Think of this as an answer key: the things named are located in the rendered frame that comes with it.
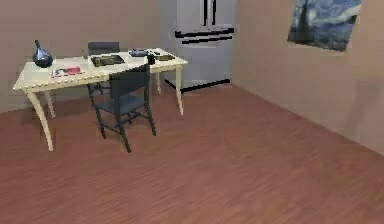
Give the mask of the grey fridge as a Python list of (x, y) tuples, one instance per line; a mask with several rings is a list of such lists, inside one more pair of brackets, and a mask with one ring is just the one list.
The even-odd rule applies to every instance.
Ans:
[(203, 26), (203, 0), (160, 0), (161, 48), (188, 63), (182, 69), (182, 92), (228, 83), (231, 72), (235, 32), (189, 38), (233, 36), (231, 40), (181, 44), (175, 31), (235, 29), (237, 0), (217, 0), (216, 25), (211, 24), (211, 1), (208, 0), (207, 25)]

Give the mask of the dark flat tray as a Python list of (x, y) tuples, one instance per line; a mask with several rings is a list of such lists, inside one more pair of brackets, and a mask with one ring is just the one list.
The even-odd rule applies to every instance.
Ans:
[(101, 55), (91, 58), (91, 62), (95, 67), (124, 64), (125, 61), (119, 55)]

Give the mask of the cream wooden table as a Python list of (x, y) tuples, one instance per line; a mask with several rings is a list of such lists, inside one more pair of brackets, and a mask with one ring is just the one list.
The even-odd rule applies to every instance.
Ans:
[[(174, 59), (168, 61), (156, 60), (155, 64), (150, 66), (150, 72), (152, 74), (156, 74), (157, 84), (159, 84), (159, 73), (172, 70), (176, 71), (176, 96), (178, 100), (180, 114), (183, 115), (183, 103), (181, 94), (182, 69), (183, 66), (186, 65), (188, 62), (161, 48), (148, 49), (148, 51), (149, 53), (159, 53), (159, 55), (155, 54), (156, 56), (171, 55), (172, 57), (174, 57)], [(146, 57), (132, 57), (128, 52), (129, 51), (126, 50), (118, 53), (92, 55), (88, 56), (87, 60), (84, 59), (83, 56), (61, 59), (59, 58), (54, 59), (51, 67), (48, 68), (40, 68), (35, 65), (34, 62), (27, 62), (24, 65), (23, 70), (21, 71), (16, 83), (13, 86), (13, 90), (22, 90), (26, 94), (27, 98), (31, 101), (33, 108), (35, 109), (38, 118), (40, 119), (49, 151), (54, 151), (53, 141), (48, 126), (48, 121), (43, 111), (40, 100), (37, 97), (37, 93), (44, 93), (45, 98), (47, 100), (49, 112), (51, 114), (51, 117), (54, 118), (55, 112), (50, 96), (51, 90), (107, 81), (109, 78), (109, 74), (135, 68), (147, 62)], [(125, 61), (125, 63), (95, 67), (91, 62), (92, 57), (107, 55), (119, 55)], [(68, 76), (61, 75), (59, 77), (52, 76), (52, 73), (55, 70), (73, 67), (79, 67), (80, 74)]]

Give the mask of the red and white book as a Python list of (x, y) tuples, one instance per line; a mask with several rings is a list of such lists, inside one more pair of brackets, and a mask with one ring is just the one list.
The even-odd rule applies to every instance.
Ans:
[(64, 77), (64, 76), (72, 76), (82, 74), (83, 71), (80, 67), (69, 67), (69, 68), (60, 68), (55, 69), (51, 73), (52, 78)]

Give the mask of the dark grey chair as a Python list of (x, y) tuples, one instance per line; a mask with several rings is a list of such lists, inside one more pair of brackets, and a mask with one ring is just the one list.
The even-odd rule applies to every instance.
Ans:
[(90, 95), (102, 137), (106, 138), (105, 129), (119, 134), (128, 153), (131, 152), (131, 147), (124, 128), (126, 123), (132, 124), (135, 118), (143, 117), (148, 120), (152, 134), (156, 135), (149, 103), (150, 76), (148, 63), (124, 72), (110, 74), (110, 98), (95, 103), (93, 95)]
[[(99, 55), (117, 53), (120, 51), (120, 45), (118, 42), (89, 42), (88, 54)], [(88, 84), (88, 93), (93, 94), (95, 91), (99, 91), (104, 94), (104, 91), (109, 88), (109, 85), (105, 82), (97, 82), (96, 84)]]

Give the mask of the dark blue vase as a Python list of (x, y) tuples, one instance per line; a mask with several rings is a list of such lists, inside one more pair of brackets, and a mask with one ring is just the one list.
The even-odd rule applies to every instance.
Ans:
[(33, 62), (40, 68), (48, 68), (53, 63), (52, 56), (41, 48), (40, 42), (35, 40), (36, 51), (33, 55)]

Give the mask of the blue swirl wall painting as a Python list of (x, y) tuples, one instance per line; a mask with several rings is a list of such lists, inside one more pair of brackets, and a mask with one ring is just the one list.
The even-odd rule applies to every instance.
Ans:
[(345, 52), (363, 0), (296, 0), (287, 41)]

